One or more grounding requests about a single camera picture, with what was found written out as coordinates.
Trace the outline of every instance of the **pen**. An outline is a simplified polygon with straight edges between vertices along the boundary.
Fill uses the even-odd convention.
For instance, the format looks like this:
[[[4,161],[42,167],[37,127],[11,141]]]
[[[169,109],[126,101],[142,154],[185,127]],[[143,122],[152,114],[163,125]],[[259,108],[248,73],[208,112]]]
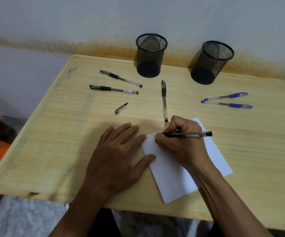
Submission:
[[[253,106],[251,105],[245,105],[245,104],[235,104],[235,103],[224,103],[224,102],[215,102],[215,101],[205,101],[202,100],[201,103],[203,104],[211,104],[211,105],[223,105],[223,106],[229,106],[229,107],[235,107],[235,108],[243,108],[243,109],[252,109]]]
[[[181,138],[181,137],[189,137],[189,138],[199,138],[199,137],[206,137],[206,136],[212,136],[213,133],[211,131],[203,131],[203,132],[172,132],[172,133],[163,133],[166,137],[169,138]]]
[[[125,78],[123,78],[123,77],[120,77],[119,75],[115,75],[115,74],[113,74],[113,73],[110,73],[110,72],[108,72],[108,71],[103,71],[103,70],[100,70],[100,72],[101,72],[102,74],[104,74],[104,75],[108,75],[108,76],[110,76],[110,77],[112,77],[112,78],[115,78],[115,79],[117,79],[117,80],[122,80],[122,81],[124,81],[124,82],[129,83],[129,84],[132,84],[132,85],[134,85],[134,86],[137,86],[137,87],[142,88],[142,85],[141,85],[141,84],[136,83],[136,82],[131,81],[131,80],[127,80],[127,79],[125,79]]]
[[[116,111],[115,111],[115,115],[118,115],[119,113],[121,113],[123,110],[126,109],[128,102],[126,104],[123,104],[121,107],[119,107]]]
[[[90,85],[90,88],[92,90],[98,90],[98,91],[117,91],[117,92],[124,92],[129,94],[139,94],[139,91],[131,91],[131,90],[122,90],[122,89],[116,89],[112,87],[105,87],[105,86],[98,86],[98,85]]]
[[[168,110],[166,108],[166,87],[165,82],[161,81],[161,94],[162,94],[162,104],[163,104],[163,115],[164,115],[164,121],[168,121]]]
[[[204,100],[235,98],[235,97],[246,96],[246,95],[248,95],[248,92],[239,92],[239,93],[235,93],[235,94],[231,94],[227,96],[216,96],[216,97],[205,98]]]

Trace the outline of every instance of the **black mesh cup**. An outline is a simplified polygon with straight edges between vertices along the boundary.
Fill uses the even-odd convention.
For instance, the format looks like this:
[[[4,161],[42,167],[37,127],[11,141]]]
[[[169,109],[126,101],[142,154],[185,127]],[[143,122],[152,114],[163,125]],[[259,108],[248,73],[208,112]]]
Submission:
[[[191,77],[197,83],[212,84],[224,65],[234,57],[234,50],[219,41],[207,41],[191,71]]]
[[[167,40],[158,34],[146,33],[136,39],[136,45],[138,74],[147,78],[159,75],[163,53],[168,46]]]

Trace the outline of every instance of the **wooden surface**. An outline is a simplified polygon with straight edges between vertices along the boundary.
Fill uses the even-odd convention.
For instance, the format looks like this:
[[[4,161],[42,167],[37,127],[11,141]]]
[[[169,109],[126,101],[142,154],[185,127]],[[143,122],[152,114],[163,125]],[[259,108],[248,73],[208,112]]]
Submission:
[[[100,74],[106,70],[143,85]],[[137,74],[134,63],[72,56],[0,163],[0,194],[70,202],[101,133],[110,125],[139,124],[139,134],[164,128],[160,82],[167,86],[169,118],[199,117],[233,170],[226,180],[267,227],[285,229],[285,81],[220,73],[204,86],[186,68],[162,66],[158,77]],[[138,90],[139,95],[90,90],[89,84]],[[201,104],[206,97],[248,92],[236,109]],[[114,111],[128,102],[119,115]],[[139,149],[133,163],[143,156]],[[139,183],[106,207],[210,220],[198,191],[164,205],[148,168]]]

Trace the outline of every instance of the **person's left hand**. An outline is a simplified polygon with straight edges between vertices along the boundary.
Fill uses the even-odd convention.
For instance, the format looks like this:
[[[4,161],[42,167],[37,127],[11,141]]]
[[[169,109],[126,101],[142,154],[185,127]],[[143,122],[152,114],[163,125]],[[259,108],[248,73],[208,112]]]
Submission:
[[[89,161],[82,188],[108,199],[140,179],[156,156],[146,155],[135,167],[130,166],[129,153],[146,139],[146,134],[142,134],[129,140],[138,129],[138,125],[126,123],[116,129],[110,126],[102,134]]]

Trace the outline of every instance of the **hand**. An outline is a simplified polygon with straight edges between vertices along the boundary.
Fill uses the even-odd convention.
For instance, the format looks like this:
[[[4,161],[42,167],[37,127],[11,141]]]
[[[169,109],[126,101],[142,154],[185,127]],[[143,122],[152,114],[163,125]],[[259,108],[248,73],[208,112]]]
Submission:
[[[199,170],[206,165],[213,165],[206,151],[203,137],[201,138],[168,138],[163,133],[170,133],[180,128],[182,132],[200,132],[200,125],[192,120],[184,119],[179,116],[172,116],[168,128],[162,133],[157,133],[156,143],[168,151],[181,164]]]
[[[129,140],[138,129],[138,125],[126,123],[117,129],[110,126],[102,134],[89,161],[83,188],[108,199],[140,179],[156,156],[146,155],[135,167],[130,166],[129,153],[146,139],[146,134],[142,134]]]

